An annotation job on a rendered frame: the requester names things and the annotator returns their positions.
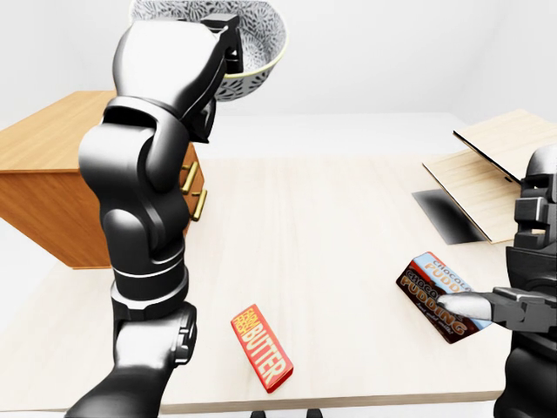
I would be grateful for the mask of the red butter box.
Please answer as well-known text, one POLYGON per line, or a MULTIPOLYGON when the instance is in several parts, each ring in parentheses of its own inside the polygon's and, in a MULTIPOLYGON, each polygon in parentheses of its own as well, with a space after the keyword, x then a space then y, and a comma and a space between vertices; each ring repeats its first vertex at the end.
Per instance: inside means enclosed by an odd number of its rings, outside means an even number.
POLYGON ((274 392, 292 375, 293 364, 264 315, 252 304, 236 315, 231 324, 265 391, 274 392))

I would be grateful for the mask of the chocolate pudding box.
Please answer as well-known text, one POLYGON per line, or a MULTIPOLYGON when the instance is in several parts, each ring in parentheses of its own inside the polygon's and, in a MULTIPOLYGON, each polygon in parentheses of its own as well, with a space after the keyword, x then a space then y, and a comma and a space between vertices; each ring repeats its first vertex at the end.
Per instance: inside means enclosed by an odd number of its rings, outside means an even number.
POLYGON ((473 289, 432 252, 412 259, 396 284, 449 344, 492 324, 488 320, 450 313, 439 305, 438 298, 442 295, 472 292, 473 289))

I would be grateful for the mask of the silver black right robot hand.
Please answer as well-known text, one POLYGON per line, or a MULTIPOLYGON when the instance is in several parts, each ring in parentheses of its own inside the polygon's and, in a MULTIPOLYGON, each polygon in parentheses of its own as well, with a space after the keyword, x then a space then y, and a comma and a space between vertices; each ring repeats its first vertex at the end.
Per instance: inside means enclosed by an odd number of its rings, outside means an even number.
POLYGON ((557 144, 530 158, 514 220, 518 231, 506 250, 510 286, 443 295, 438 304, 513 331, 550 334, 557 329, 557 144))

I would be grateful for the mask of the wooden cabinet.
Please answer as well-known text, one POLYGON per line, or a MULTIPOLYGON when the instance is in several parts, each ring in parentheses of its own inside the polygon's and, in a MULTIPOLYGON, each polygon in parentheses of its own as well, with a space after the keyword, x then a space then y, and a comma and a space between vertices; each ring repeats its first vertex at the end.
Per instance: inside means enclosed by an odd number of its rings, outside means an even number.
POLYGON ((78 91, 0 131, 0 217, 73 268, 111 266, 78 152, 114 98, 78 91))

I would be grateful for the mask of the black white patterned bowl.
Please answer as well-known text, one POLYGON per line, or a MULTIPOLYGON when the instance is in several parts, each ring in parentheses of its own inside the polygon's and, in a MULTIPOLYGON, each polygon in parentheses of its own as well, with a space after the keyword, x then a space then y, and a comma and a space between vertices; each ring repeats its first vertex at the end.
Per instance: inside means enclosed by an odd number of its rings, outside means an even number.
POLYGON ((284 56, 288 42, 279 12, 264 0, 132 0, 132 22, 160 18, 198 22, 214 13, 239 17, 244 71, 227 75, 218 88, 219 102, 243 98, 257 90, 284 56))

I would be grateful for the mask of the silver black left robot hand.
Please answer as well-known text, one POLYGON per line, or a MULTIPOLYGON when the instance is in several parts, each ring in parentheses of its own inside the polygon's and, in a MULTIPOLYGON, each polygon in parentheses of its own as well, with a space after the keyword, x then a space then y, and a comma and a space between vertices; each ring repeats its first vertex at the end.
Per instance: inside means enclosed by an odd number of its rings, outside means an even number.
POLYGON ((213 13, 198 23, 136 21, 119 41, 112 65, 117 94, 165 108, 207 143, 224 75, 243 71, 239 16, 213 13))

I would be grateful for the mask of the pale wooden slat tray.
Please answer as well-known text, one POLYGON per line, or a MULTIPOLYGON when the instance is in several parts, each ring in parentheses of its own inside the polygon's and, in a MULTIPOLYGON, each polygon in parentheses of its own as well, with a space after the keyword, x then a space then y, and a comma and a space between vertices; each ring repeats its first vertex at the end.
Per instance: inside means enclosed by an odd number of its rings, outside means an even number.
POLYGON ((520 180, 534 151, 557 143, 557 124, 516 110, 453 134, 468 148, 423 166, 488 240, 511 240, 520 180))

